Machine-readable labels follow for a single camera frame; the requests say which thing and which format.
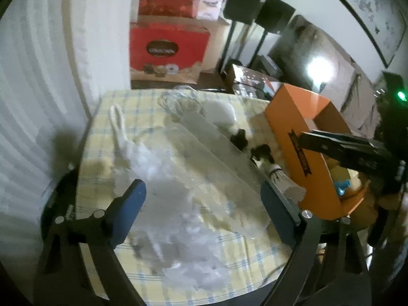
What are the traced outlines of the blue collapsible funnel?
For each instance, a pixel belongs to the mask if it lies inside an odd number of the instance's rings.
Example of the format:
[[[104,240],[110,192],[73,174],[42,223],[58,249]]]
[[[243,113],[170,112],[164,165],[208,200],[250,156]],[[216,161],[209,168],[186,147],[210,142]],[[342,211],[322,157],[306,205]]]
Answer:
[[[351,181],[336,181],[333,183],[333,185],[335,187],[337,195],[339,197],[342,197],[346,193],[346,190],[351,186]]]

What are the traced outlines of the white shuttlecock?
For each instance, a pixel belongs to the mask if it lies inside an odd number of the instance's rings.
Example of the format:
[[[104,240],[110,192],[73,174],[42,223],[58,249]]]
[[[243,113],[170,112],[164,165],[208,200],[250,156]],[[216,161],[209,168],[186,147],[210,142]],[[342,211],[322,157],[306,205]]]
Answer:
[[[290,178],[285,174],[280,165],[270,162],[263,164],[263,172],[277,185],[280,189],[285,189],[290,186]]]

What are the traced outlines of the clear textured plastic tube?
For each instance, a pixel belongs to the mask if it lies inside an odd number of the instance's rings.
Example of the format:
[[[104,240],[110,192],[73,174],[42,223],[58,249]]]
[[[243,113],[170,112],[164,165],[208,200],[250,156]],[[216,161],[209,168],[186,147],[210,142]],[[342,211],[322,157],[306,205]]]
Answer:
[[[251,239],[263,234],[270,223],[261,201],[265,174],[199,113],[184,114],[180,125],[183,139],[193,137],[189,159],[203,178],[198,186],[210,193],[203,203],[232,231]]]

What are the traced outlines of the white square charger box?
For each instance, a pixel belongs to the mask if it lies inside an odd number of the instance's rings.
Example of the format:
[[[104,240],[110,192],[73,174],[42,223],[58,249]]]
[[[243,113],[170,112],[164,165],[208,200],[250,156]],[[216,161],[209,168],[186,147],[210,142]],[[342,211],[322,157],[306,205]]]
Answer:
[[[216,126],[230,127],[236,122],[234,107],[228,102],[205,101],[203,103],[203,116]]]

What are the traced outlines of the orange cardboard box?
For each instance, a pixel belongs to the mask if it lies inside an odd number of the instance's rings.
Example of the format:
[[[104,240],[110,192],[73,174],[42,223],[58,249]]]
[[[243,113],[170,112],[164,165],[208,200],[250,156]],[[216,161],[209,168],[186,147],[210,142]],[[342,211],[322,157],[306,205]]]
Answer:
[[[363,201],[362,189],[353,197],[340,200],[325,157],[299,146],[299,136],[317,130],[350,134],[350,129],[333,103],[314,92],[283,84],[265,109],[272,132],[283,152],[291,180],[306,189],[299,203],[303,209],[324,220],[351,214]]]

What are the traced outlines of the bright video light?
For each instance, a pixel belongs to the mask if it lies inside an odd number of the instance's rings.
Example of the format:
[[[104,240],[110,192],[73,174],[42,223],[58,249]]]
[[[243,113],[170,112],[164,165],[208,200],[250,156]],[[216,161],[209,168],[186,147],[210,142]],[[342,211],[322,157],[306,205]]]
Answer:
[[[306,66],[306,72],[314,85],[330,82],[336,75],[335,64],[323,56],[313,57]]]

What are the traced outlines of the yellow checkered tablecloth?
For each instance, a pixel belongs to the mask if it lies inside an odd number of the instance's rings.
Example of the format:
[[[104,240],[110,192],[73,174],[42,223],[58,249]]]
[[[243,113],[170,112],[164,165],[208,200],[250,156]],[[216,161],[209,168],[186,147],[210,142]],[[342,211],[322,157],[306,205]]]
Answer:
[[[200,91],[112,91],[101,100],[86,141],[76,216],[106,209],[136,180],[143,206],[115,253],[148,305],[259,305],[291,250],[279,238],[259,197],[251,162],[227,167],[176,121],[199,123],[207,103],[231,104],[235,126],[250,143],[277,148],[265,120],[266,101]]]

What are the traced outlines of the beige sofa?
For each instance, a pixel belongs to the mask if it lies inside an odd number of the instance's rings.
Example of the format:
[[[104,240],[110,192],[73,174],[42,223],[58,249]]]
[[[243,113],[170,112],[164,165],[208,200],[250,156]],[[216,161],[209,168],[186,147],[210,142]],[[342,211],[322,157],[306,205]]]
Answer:
[[[268,56],[284,82],[330,99],[353,134],[374,137],[380,113],[373,84],[325,31],[296,15]]]

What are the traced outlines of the plastic bag of items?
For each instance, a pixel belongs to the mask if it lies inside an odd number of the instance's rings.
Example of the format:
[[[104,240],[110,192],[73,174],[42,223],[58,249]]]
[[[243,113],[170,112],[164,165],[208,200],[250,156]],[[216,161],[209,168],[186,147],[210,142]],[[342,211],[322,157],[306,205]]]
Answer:
[[[275,78],[243,66],[232,64],[225,78],[229,92],[242,97],[270,101],[282,86]]]

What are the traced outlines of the right black speaker on stand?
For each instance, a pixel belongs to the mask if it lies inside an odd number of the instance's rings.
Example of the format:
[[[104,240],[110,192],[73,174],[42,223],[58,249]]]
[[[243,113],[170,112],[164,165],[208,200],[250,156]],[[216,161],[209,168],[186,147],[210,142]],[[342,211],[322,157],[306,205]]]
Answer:
[[[269,33],[280,34],[295,13],[295,8],[282,0],[265,0],[255,19],[256,25],[263,28],[263,33],[252,55],[248,67],[254,63],[265,38]]]

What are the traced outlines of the red collection gift box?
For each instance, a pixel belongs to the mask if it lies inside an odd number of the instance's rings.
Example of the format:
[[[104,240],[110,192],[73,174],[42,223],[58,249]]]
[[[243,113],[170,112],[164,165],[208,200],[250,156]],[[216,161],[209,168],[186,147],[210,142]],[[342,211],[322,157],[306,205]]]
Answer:
[[[132,80],[195,84],[210,32],[197,25],[141,22],[129,31]]]

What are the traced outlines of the pink white small box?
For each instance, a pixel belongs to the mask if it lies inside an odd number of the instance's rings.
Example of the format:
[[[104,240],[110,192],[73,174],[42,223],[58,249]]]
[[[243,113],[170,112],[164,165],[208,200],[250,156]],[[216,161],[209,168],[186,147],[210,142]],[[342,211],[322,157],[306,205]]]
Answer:
[[[223,0],[199,0],[196,18],[207,21],[217,21]]]

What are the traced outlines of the framed wall picture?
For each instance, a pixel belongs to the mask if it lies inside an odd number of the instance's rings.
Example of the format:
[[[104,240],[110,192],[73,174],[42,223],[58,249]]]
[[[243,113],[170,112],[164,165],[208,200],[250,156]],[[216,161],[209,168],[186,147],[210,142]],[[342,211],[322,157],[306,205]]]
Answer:
[[[392,63],[407,31],[396,0],[340,0],[366,32],[385,67]]]

